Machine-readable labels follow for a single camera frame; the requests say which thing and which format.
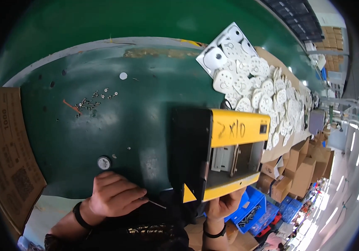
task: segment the pink shirt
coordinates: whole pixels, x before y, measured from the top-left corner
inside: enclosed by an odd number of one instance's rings
[[[266,242],[270,244],[270,246],[266,247],[266,249],[277,249],[279,244],[281,243],[282,239],[276,236],[275,233],[271,233],[267,236]]]

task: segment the small debris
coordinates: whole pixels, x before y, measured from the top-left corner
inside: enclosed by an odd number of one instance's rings
[[[128,74],[126,74],[125,72],[121,72],[120,79],[124,80],[124,79],[127,79],[127,77],[128,77]]]

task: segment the bracelet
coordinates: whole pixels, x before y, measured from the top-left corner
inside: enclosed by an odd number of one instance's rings
[[[209,234],[206,230],[205,230],[205,224],[203,224],[203,234],[208,237],[208,238],[218,238],[220,236],[224,236],[224,234],[227,232],[227,223],[224,223],[224,228],[223,230],[221,230],[220,233],[218,234]]]
[[[87,222],[85,222],[85,220],[80,215],[80,211],[79,211],[80,204],[82,204],[82,202],[76,204],[75,207],[72,209],[72,212],[75,215],[75,219],[83,228],[86,228],[87,230],[92,230],[93,227],[89,225]]]

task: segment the person in pink shirt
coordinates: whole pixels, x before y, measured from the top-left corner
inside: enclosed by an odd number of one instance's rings
[[[278,237],[275,233],[271,233],[267,236],[266,245],[264,250],[284,250],[284,245],[282,244],[282,238]]]

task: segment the yellow triangle sticker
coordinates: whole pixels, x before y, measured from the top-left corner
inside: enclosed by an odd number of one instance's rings
[[[183,199],[182,203],[187,203],[190,201],[196,200],[196,197],[193,195],[191,190],[188,188],[188,186],[184,183],[183,184]]]

